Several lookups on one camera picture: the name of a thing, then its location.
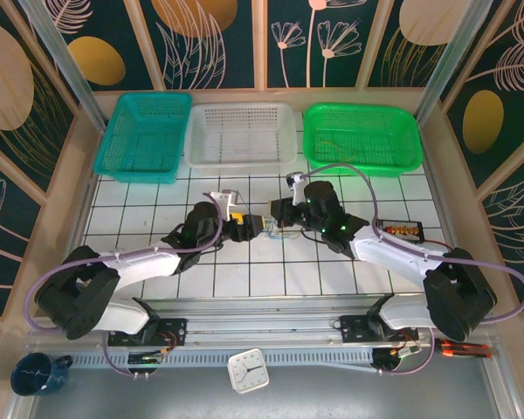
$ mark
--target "yellow object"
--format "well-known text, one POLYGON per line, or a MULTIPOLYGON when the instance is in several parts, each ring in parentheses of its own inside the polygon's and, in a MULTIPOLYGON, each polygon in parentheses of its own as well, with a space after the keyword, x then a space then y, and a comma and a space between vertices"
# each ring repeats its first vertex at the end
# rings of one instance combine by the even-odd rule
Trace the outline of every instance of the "yellow object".
POLYGON ((95 37, 74 39, 68 49, 84 77, 102 86, 124 79, 126 66, 121 55, 107 42, 95 37))
POLYGON ((475 93, 464 112, 465 146, 476 155, 485 153, 497 140, 504 117, 503 103, 496 93, 489 90, 475 93))
POLYGON ((209 15, 216 20, 223 32, 235 20, 237 0, 151 0, 159 18, 172 30, 186 37, 199 38, 200 27, 203 35, 211 34, 209 15), (203 9, 198 10, 197 3, 203 9))
POLYGON ((237 220, 237 224, 238 225, 242 225, 243 224, 244 220, 243 220, 243 215, 242 214, 239 214, 237 212, 231 212, 229 215, 231 216, 231 218, 233 220, 237 220))
POLYGON ((0 129, 21 127, 33 107, 31 63, 21 45, 0 26, 0 129))
POLYGON ((458 28, 470 0, 403 0, 400 30, 416 45, 447 44, 458 28))

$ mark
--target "leaf pattern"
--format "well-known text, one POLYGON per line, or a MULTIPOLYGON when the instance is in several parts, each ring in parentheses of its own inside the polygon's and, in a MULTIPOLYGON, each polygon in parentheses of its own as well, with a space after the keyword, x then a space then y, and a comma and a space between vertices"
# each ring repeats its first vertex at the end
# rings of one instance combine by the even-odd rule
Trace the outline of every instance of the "leaf pattern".
POLYGON ((45 0, 54 25, 61 33, 73 35, 93 14, 91 0, 45 0))

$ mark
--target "white clock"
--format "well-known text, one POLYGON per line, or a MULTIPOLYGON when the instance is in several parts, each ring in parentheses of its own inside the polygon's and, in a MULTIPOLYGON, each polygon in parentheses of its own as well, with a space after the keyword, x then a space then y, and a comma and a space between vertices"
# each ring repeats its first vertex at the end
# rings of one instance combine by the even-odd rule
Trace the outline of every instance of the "white clock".
POLYGON ((262 388, 270 382, 264 355, 259 349, 233 355, 227 362, 227 369, 233 389, 240 394, 262 388))

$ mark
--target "mesh basket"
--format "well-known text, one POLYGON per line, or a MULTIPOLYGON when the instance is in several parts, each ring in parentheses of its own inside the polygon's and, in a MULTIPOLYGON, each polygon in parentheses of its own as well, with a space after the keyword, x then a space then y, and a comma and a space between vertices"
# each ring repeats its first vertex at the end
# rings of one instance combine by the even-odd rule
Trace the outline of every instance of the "mesh basket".
POLYGON ((186 93, 120 96, 94 171, 125 183, 173 183, 192 98, 186 93))
MULTIPOLYGON (((303 151, 311 168, 349 163, 368 176, 397 177, 423 160, 415 118, 388 106, 311 106, 305 112, 303 151)), ((353 174, 347 168, 324 173, 353 174)))
POLYGON ((190 112, 184 160, 202 175, 275 174, 296 159, 289 105, 210 104, 190 112))

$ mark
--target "teal basket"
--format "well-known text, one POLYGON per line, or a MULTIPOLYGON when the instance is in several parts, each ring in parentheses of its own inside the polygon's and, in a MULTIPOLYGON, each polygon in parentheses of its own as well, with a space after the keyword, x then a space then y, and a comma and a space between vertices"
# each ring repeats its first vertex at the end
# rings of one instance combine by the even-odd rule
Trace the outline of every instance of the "teal basket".
MULTIPOLYGON (((398 177, 423 161, 415 118, 396 107, 322 103, 305 112, 303 151, 312 169, 348 163, 367 176, 398 177)), ((323 170, 352 175, 347 168, 323 170)))
POLYGON ((192 98, 187 93, 120 96, 93 169, 124 183, 173 183, 192 98))

